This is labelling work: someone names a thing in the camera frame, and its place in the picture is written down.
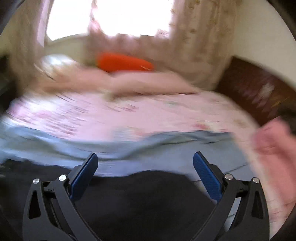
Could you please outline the black padded jacket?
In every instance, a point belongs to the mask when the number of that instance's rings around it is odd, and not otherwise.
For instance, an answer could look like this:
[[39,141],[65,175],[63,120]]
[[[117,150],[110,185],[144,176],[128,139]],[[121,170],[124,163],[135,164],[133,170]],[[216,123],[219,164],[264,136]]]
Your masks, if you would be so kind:
[[[1,164],[1,210],[18,235],[34,178],[53,181],[68,173],[29,161]],[[75,205],[102,240],[190,240],[215,207],[187,176],[161,171],[93,177]]]

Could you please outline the floral pillow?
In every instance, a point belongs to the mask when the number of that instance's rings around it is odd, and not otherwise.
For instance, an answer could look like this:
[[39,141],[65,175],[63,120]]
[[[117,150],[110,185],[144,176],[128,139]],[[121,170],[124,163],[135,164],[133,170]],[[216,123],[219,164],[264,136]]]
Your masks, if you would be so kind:
[[79,67],[79,65],[74,59],[64,54],[46,55],[34,64],[39,73],[51,79],[54,79],[58,73]]

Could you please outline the orange carrot plush pillow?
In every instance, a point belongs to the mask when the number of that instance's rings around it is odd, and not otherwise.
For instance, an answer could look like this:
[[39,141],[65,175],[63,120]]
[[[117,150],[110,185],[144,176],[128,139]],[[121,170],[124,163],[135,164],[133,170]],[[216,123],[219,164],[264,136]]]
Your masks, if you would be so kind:
[[154,65],[144,59],[124,54],[103,52],[96,57],[96,66],[105,72],[153,71]]

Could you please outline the light blue plaid sheet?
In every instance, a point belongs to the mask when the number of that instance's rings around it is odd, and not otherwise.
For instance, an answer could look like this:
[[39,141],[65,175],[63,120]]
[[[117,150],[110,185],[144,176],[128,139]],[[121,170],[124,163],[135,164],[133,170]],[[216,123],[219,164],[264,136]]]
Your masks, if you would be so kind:
[[91,153],[97,154],[97,176],[127,176],[145,170],[187,175],[199,181],[193,156],[201,152],[223,173],[250,180],[254,173],[245,154],[229,133],[208,131],[158,133],[138,141],[70,141],[31,128],[1,124],[1,161],[29,160],[49,166],[73,168]]

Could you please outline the pink fluffy blanket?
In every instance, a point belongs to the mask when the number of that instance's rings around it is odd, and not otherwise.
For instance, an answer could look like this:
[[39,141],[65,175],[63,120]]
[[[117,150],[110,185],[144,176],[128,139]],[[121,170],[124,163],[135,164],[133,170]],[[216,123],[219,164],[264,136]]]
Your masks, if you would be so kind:
[[256,130],[253,146],[281,202],[295,205],[295,135],[288,123],[277,117]]

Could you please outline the pink floral bed cover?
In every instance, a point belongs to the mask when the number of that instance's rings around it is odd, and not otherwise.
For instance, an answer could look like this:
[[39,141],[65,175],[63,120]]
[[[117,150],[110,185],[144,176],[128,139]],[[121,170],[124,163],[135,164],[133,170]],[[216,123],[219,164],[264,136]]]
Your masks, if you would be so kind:
[[256,121],[228,97],[198,94],[132,96],[114,101],[98,93],[28,94],[14,100],[1,124],[45,132],[70,141],[138,141],[166,132],[229,133],[245,154],[267,200],[270,233],[285,221],[283,207],[252,148]]

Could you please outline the beige patterned curtain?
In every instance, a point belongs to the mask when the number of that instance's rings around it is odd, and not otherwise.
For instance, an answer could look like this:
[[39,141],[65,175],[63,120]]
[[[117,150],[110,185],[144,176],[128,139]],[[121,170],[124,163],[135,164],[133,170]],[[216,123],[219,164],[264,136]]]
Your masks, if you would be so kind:
[[[19,90],[35,80],[45,53],[53,1],[22,1],[2,34],[9,45]],[[238,1],[90,1],[62,9],[59,30],[78,27],[86,14],[86,62],[115,52],[151,61],[212,90],[230,60]]]

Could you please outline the dark wooden headboard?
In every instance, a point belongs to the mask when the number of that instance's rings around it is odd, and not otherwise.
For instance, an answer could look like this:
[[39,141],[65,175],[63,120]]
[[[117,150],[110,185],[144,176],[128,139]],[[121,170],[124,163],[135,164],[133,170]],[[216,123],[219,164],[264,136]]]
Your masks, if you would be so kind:
[[266,69],[232,57],[215,91],[231,98],[259,125],[278,116],[279,108],[295,109],[295,90]]

